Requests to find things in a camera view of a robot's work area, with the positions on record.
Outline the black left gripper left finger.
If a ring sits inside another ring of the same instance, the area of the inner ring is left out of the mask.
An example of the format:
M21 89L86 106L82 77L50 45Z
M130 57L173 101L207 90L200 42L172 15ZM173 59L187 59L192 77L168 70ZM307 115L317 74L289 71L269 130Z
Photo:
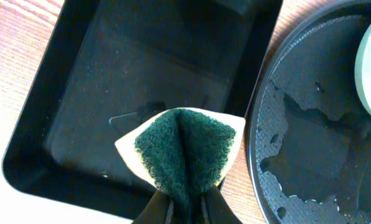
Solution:
M174 214L174 201L157 190L132 224L171 224Z

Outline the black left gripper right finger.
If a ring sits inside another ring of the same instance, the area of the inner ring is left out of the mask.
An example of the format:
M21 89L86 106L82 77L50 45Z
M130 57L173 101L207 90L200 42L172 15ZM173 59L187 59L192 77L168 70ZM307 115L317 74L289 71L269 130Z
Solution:
M204 224L242 224L216 186L201 195L201 215Z

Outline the yellow green scrub sponge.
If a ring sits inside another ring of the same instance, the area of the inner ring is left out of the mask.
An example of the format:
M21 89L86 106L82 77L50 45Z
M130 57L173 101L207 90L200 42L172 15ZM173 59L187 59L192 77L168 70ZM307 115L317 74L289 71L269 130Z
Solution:
M163 111L119 138L115 147L140 179L173 200L175 221L201 221L200 200L231 169L245 119L199 108Z

